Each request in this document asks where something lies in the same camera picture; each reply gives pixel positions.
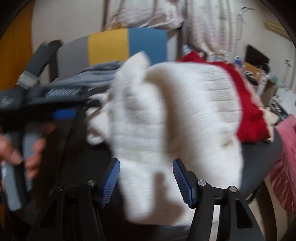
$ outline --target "screw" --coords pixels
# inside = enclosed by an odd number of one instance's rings
[[[96,184],[96,181],[95,180],[89,180],[88,182],[87,182],[87,185],[89,185],[89,186],[93,186],[93,185],[95,185]]]
[[[197,183],[200,186],[205,186],[207,184],[204,180],[199,180]]]
[[[229,187],[229,190],[230,190],[231,192],[236,192],[236,191],[237,191],[237,188],[234,187],[234,186],[230,186],[230,187]]]
[[[57,186],[57,188],[56,188],[56,191],[57,192],[61,192],[63,190],[64,190],[64,187],[63,186]]]

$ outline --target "orange panel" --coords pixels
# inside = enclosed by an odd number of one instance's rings
[[[32,54],[31,27],[34,2],[13,20],[0,39],[0,90],[12,88]]]

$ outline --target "pink fabric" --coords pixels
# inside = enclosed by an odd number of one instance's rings
[[[296,119],[289,115],[286,120],[276,126],[282,142],[283,150],[279,160],[270,173],[271,185],[275,196],[282,207],[296,213]]]

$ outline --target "fingernail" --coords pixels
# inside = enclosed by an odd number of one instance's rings
[[[22,156],[18,152],[18,150],[14,150],[14,152],[11,155],[11,161],[17,165],[21,164],[22,162]]]

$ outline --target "finger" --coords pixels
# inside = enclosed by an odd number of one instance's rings
[[[36,141],[33,145],[33,151],[34,152],[43,152],[46,147],[46,139],[41,138],[38,141]]]
[[[11,141],[3,135],[0,136],[0,157],[12,165],[19,165],[22,162],[21,154],[12,146]]]
[[[43,135],[49,135],[50,133],[52,133],[54,130],[56,129],[55,124],[49,122],[49,123],[45,123],[44,127],[43,127]]]
[[[36,169],[39,167],[42,160],[42,156],[40,153],[34,153],[32,156],[30,156],[26,162],[25,162],[25,168],[26,169]]]
[[[27,172],[28,179],[34,179],[37,176],[38,172],[39,172],[39,169],[28,170],[28,172]]]

